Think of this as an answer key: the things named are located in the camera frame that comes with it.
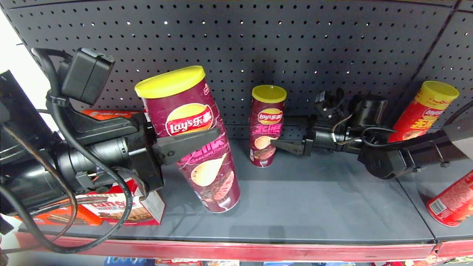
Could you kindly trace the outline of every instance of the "red box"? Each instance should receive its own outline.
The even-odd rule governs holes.
[[[164,202],[156,191],[150,192],[148,197],[140,201],[141,191],[133,180],[126,182],[133,195],[133,206],[125,226],[159,225],[164,212]],[[105,202],[97,204],[84,204],[89,211],[93,212],[104,221],[115,224],[122,217],[125,209],[125,195],[118,185],[114,185],[107,194],[95,192],[79,195],[83,197],[102,197]]]

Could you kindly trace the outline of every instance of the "gray shelf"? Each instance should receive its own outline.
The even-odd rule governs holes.
[[[448,227],[434,220],[425,207],[429,199],[438,195],[471,169],[473,169],[473,161],[463,160],[452,163],[448,168],[429,166],[420,173],[399,179],[425,223],[439,241],[473,239],[472,218],[462,222],[458,227]]]
[[[168,167],[160,191],[166,203],[162,224],[122,228],[115,238],[379,245],[433,241],[399,183],[371,176],[356,156],[278,152],[273,165],[256,168],[247,147],[248,141],[231,141],[242,191],[232,210],[206,211],[177,169]],[[108,228],[76,226],[68,235],[97,237]]]

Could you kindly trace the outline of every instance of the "lay's logo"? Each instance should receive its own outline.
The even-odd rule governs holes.
[[[192,103],[174,109],[167,117],[166,131],[170,136],[210,129],[213,112],[209,105]]]
[[[429,108],[429,109],[425,110],[425,112],[422,116],[426,120],[434,120],[434,119],[437,119],[437,117],[439,117],[443,112],[444,112],[444,110]]]
[[[264,109],[258,114],[258,121],[262,124],[276,124],[282,119],[282,111],[276,108]]]

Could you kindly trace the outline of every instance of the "pegboard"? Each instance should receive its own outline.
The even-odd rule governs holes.
[[[4,11],[27,48],[74,53],[90,47],[116,59],[97,104],[76,103],[78,109],[140,110],[137,82],[199,64],[225,124],[246,125],[251,89],[261,84],[288,91],[286,115],[312,113],[315,95],[337,87],[347,100],[357,93],[385,96],[390,112],[451,8],[397,1],[114,0]]]
[[[458,5],[458,10],[473,11],[473,0],[462,0]]]
[[[439,38],[408,90],[412,99],[425,80],[445,82],[457,88],[460,96],[432,126],[439,129],[459,108],[473,100],[473,14],[456,12]],[[459,119],[472,116],[466,111]]]

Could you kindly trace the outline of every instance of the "potato chip image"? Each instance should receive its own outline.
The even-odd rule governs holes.
[[[413,139],[413,138],[417,138],[417,137],[423,135],[424,133],[425,133],[425,131],[418,131],[418,130],[409,131],[406,134],[404,134],[403,141]]]
[[[208,186],[217,178],[220,167],[227,154],[221,158],[208,160],[196,166],[191,173],[192,181],[199,186]]]
[[[262,150],[268,147],[271,144],[271,140],[275,140],[276,138],[268,137],[268,136],[261,136],[254,141],[254,145],[257,149]]]

